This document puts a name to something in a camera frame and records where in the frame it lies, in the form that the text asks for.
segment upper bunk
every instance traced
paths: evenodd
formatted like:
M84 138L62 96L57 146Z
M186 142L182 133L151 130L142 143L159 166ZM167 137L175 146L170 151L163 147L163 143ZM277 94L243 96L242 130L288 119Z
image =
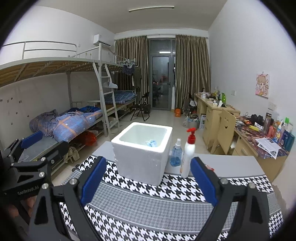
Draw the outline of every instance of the upper bunk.
M57 49L57 48L38 48L38 49L26 49L26 43L39 43L39 42L48 42L48 43L59 43L66 45L74 45L76 50L71 49ZM0 65L0 87L25 80L32 77L49 75L49 74L58 74L58 73L67 73L67 72L90 72L94 71L93 63L95 63L96 67L107 65L109 71L120 71L123 68L123 63L127 60L120 56L114 57L114 63L102 61L100 59L92 59L93 51L98 49L101 51L103 47L102 44L100 46L95 47L93 49L84 51L82 53L77 53L77 46L72 43L65 42L55 42L55 41L27 41L27 42L16 42L3 45L16 45L16 44L24 44L22 59L17 61L12 61L9 63L5 63ZM57 50L57 51L70 51L76 52L75 55L71 57L37 57L37 58L25 58L24 53L28 51L42 51L42 50Z

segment tile floor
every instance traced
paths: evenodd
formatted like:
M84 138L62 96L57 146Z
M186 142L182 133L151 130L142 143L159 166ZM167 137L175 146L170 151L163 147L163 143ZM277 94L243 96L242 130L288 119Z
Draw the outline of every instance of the tile floor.
M114 138L120 131L126 128L132 122L144 122L142 117L134 117L132 121L131 114L128 114L122 118L120 121L120 128L117 127L111 129L112 133L109 137L105 137L103 134L99 136L96 144L90 147L83 148L80 152L80 158L76 162L68 163L62 166L56 173L52 175L52 183L54 185L60 185L71 173L72 168L77 164L81 164L88 156L90 156L97 148L99 148L105 141L110 141ZM175 145L177 138L181 138L181 147L184 150L185 143L189 134L186 132L187 128L183 127L185 116L175 117L174 113L166 110L151 110L150 118L146 121L149 124L157 124L163 126L173 127L172 143L171 148ZM202 139L202 130L197 130L195 133L195 152L199 154L209 154L205 143Z

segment glass door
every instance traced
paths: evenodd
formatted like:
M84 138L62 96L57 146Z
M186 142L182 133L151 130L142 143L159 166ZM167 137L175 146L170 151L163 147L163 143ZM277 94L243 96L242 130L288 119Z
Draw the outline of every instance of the glass door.
M153 109L170 110L174 83L171 39L149 41L150 103Z

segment door frame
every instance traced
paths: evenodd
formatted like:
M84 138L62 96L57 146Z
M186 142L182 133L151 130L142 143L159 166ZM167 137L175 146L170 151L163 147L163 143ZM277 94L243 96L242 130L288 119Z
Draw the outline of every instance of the door frame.
M151 54L151 40L170 40L170 54ZM175 38L153 38L153 39L148 39L149 42L149 89L150 94L149 94L149 103L151 104L151 108L152 109L156 109L156 110L171 110L172 108L172 95L173 95L173 86L174 86L174 56L176 54L173 53L173 40L175 40ZM169 73L168 73L168 79L169 79L169 92L168 92L168 107L167 108L157 108L157 107L153 107L153 103L152 103L152 68L153 68L153 63L152 63L152 58L153 57L169 57Z

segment bed frame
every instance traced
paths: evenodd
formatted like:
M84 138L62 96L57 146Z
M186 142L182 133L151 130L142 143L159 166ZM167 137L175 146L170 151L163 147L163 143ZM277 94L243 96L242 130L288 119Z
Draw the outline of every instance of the bed frame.
M57 43L57 44L64 44L68 45L68 47L75 47L75 49L45 49L45 48L39 48L39 49L26 49L26 43ZM104 127L104 134L107 137L111 133L111 128L115 126L116 124L119 127L119 118L118 118L118 110L126 108L131 103L135 102L135 99L128 101L124 105L116 105L115 103L115 97L114 97L114 89L110 88L110 91L104 93L103 87L107 88L107 86L103 86L102 79L108 78L108 82L112 83L112 77L110 75L110 72L120 71L122 70L124 65L130 65L135 62L135 60L128 60L124 57L115 55L109 47L106 45L103 45L102 43L99 44L98 47L92 48L90 50L84 51L82 53L77 53L77 45L73 43L66 43L66 42L57 42L57 41L25 41L25 42L15 42L15 43L9 43L3 45L9 46L9 45L16 45L16 44L23 44L23 50L22 50L22 59L9 62L3 65L0 65L0 87L25 80L32 77L42 76L42 75L49 75L49 74L57 74L57 73L66 73L67 79L68 79L68 95L70 100L70 107L78 107L77 105L80 103L81 105L83 103L91 104L93 106L100 104L101 109L103 111L102 117L97 119L97 121L93 124L97 124L98 122L103 122ZM114 63L102 61L102 48L107 48L108 51L110 51L112 54L114 54ZM99 56L98 59L94 59L94 50L98 49ZM29 58L24 59L24 55L28 51L42 51L42 50L56 50L56 51L69 51L69 52L75 52L75 55L68 56L68 57L41 57L41 58ZM90 72L94 71L96 74L96 77L98 79L99 83L99 96L100 100L82 100L73 102L72 101L72 94L71 94L71 73L72 72ZM107 76L102 76L102 72L106 72ZM106 108L105 104L105 98L104 96L107 94L112 94L113 99L113 107ZM112 125L109 124L108 116L115 113L116 121ZM4 150L4 147L1 144L0 140L0 149L1 151Z

